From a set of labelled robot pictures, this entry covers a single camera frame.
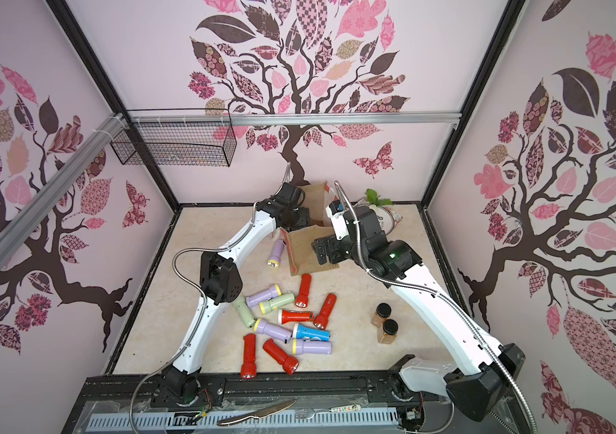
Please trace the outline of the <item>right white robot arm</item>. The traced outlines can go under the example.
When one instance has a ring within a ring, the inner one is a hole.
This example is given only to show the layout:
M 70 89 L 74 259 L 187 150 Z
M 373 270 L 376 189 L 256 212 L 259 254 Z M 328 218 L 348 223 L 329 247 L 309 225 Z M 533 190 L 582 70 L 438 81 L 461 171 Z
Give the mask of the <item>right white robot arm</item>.
M 538 432 L 536 418 L 517 383 L 526 360 L 523 351 L 515 344 L 503 345 L 477 325 L 409 244 L 387 238 L 373 210 L 334 201 L 326 214 L 334 233 L 313 242 L 318 261 L 353 260 L 369 277 L 405 300 L 452 356 L 449 366 L 417 358 L 406 362 L 398 376 L 407 389 L 445 397 L 473 421 L 483 421 L 511 395 L 526 432 Z

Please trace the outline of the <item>brown jute tote bag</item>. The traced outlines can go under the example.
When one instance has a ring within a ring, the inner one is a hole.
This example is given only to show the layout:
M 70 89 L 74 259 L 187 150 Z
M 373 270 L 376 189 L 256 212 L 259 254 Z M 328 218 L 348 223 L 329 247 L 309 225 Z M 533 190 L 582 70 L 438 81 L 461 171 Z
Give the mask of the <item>brown jute tote bag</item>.
M 303 202 L 300 208 L 307 210 L 308 224 L 297 230 L 282 230 L 288 252 L 289 271 L 293 277 L 332 271 L 340 267 L 327 260 L 320 264 L 311 247 L 315 240 L 334 234 L 326 208 L 337 199 L 335 193 L 326 182 L 303 186 L 301 190 Z

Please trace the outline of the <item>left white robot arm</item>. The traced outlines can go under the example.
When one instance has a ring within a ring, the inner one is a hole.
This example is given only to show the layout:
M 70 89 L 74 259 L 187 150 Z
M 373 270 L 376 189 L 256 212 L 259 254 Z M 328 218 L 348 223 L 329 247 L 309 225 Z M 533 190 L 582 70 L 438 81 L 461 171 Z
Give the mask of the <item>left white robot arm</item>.
M 225 244 L 212 248 L 192 247 L 177 252 L 172 259 L 178 278 L 199 293 L 195 316 L 177 352 L 163 366 L 144 377 L 161 378 L 162 390 L 182 406 L 197 399 L 201 386 L 197 381 L 203 356 L 220 315 L 236 301 L 243 289 L 240 268 L 249 254 L 277 229 L 302 229 L 310 223 L 310 212 L 303 206 L 302 188 L 284 183 L 274 195 L 256 202 L 249 221 Z M 183 275 L 178 259 L 199 252 L 199 278 Z

